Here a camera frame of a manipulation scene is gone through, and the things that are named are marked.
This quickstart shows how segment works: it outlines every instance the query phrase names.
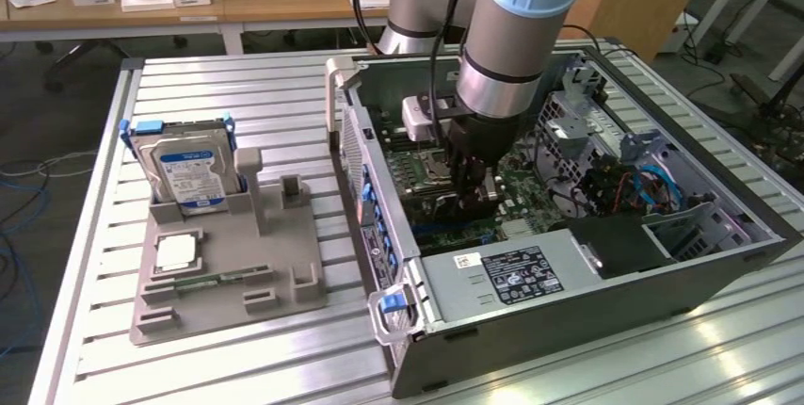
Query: robotic arm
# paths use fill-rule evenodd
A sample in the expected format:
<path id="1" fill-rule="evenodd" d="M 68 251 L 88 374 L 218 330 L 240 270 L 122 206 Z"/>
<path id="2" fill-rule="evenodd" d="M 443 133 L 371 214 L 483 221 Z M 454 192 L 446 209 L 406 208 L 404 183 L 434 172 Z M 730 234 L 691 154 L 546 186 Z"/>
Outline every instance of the robotic arm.
<path id="1" fill-rule="evenodd" d="M 427 24 L 432 18 L 423 18 L 422 14 L 428 6 L 442 8 L 438 1 L 392 0 L 390 29 L 412 40 L 418 36 L 420 39 L 419 43 L 408 43 L 408 52 L 423 51 L 427 46 L 432 46 L 432 39 L 431 43 L 422 41 L 427 35 L 435 38 L 432 22 Z M 462 55 L 458 95 L 454 99 L 456 108 L 450 111 L 452 116 L 447 135 L 452 180 L 459 196 L 467 190 L 483 187 L 483 183 L 488 182 L 490 172 L 511 150 L 520 116 L 532 104 L 539 77 L 574 2 L 575 0 L 475 0 Z M 471 7 L 471 1 L 466 0 L 463 6 Z M 462 24 L 462 11 L 456 12 L 458 22 Z M 411 22 L 408 25 L 412 26 L 403 27 L 406 22 Z M 411 121 L 415 118 L 411 115 L 415 109 L 428 107 L 418 103 L 416 99 L 408 98 L 403 104 L 403 118 L 414 140 L 416 136 L 411 130 Z M 426 118 L 432 126 L 432 118 Z"/>

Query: circuit board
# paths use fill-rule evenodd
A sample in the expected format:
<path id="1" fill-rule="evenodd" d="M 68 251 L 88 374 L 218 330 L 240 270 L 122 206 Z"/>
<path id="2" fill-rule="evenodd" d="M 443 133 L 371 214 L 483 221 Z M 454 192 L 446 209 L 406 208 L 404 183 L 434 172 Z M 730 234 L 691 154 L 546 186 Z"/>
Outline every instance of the circuit board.
<path id="1" fill-rule="evenodd" d="M 494 218 L 472 223 L 432 222 L 436 201 L 452 191 L 443 149 L 391 152 L 387 161 L 423 255 L 546 233 L 566 219 L 523 153 L 511 153 L 499 163 L 504 197 Z"/>

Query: floor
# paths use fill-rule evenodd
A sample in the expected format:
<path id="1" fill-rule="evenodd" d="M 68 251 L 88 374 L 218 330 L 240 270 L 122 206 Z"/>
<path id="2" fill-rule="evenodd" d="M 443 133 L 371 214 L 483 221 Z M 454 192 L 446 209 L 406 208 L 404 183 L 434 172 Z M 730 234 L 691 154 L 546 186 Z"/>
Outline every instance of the floor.
<path id="1" fill-rule="evenodd" d="M 692 0 L 690 11 L 703 15 L 714 0 Z M 718 26 L 722 28 L 738 8 L 747 0 L 732 0 Z M 700 46 L 703 54 L 716 41 L 719 33 L 707 37 Z M 794 16 L 774 7 L 767 7 L 744 37 L 743 57 L 727 57 L 716 67 L 722 73 L 744 73 L 758 80 L 763 89 L 774 93 L 779 88 L 766 78 L 775 63 L 786 55 L 804 32 L 804 24 Z M 328 30 L 296 33 L 295 46 L 283 40 L 282 33 L 247 37 L 254 52 L 278 50 L 318 50 L 351 46 L 346 32 L 340 36 Z M 186 49 L 176 49 L 170 37 L 122 40 L 120 46 L 135 57 L 196 57 L 222 55 L 224 44 L 220 37 L 198 35 L 188 37 Z M 42 88 L 40 76 L 58 55 L 74 42 L 56 42 L 55 52 L 42 55 L 32 43 L 18 43 L 14 52 L 0 59 L 0 163 L 12 160 L 43 160 L 70 152 L 94 150 L 98 147 L 107 109 L 116 83 L 119 60 L 104 51 L 92 52 L 64 74 L 67 89 L 52 95 Z M 12 46 L 0 44 L 0 57 Z M 700 87 L 718 79 L 715 73 L 687 64 L 676 56 L 660 56 L 652 63 L 656 71 L 682 92 Z M 730 83 L 703 90 L 696 98 L 734 111 L 747 105 L 746 99 L 728 92 Z M 804 84 L 799 84 L 791 102 L 804 102 Z M 54 173 L 82 170 L 91 166 L 92 158 L 82 157 L 59 164 Z M 19 185 L 39 187 L 42 177 L 34 176 Z M 67 263 L 70 248 L 78 225 L 90 174 L 70 178 L 54 178 L 48 183 L 51 201 L 42 217 L 32 225 L 11 236 L 14 246 L 26 259 L 32 282 L 42 300 L 44 328 L 54 310 L 60 278 Z M 7 213 L 31 196 L 0 187 L 0 215 Z M 0 290 L 6 290 L 11 275 L 3 275 Z M 0 302 L 0 352 L 12 344 L 16 336 L 27 330 L 34 319 L 34 306 L 20 284 Z M 39 358 L 43 333 L 34 333 L 20 347 L 0 358 L 0 403 L 26 403 L 31 390 Z"/>

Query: gray computer side panel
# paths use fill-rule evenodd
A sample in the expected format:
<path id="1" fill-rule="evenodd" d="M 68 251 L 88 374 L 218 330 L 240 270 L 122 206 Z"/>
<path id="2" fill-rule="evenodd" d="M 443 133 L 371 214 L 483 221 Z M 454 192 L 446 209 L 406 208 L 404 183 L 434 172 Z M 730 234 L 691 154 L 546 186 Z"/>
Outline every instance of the gray computer side panel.
<path id="1" fill-rule="evenodd" d="M 556 300 L 411 342 L 394 374 L 394 397 L 536 359 L 638 326 L 683 314 L 734 280 L 788 249 L 780 243 L 727 255 L 590 293 Z"/>

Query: aluminum workbench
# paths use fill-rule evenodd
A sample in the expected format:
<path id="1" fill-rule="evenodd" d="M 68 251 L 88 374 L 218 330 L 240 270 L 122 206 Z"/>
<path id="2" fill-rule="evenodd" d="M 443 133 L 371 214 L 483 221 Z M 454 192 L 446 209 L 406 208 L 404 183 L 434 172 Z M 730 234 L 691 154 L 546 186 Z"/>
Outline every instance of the aluminum workbench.
<path id="1" fill-rule="evenodd" d="M 584 41 L 566 42 L 580 45 Z M 612 45 L 602 44 L 604 49 Z M 154 59 L 122 71 L 32 403 L 790 403 L 804 398 L 804 249 L 684 316 L 395 402 L 371 333 L 324 130 L 324 61 L 362 51 Z M 804 199 L 628 54 L 640 86 L 796 230 Z M 652 123 L 608 89 L 635 131 Z M 314 193 L 330 304 L 307 314 L 136 348 L 128 340 L 150 187 L 118 137 L 122 117 L 192 121 L 228 111 L 263 183 L 302 174 Z"/>

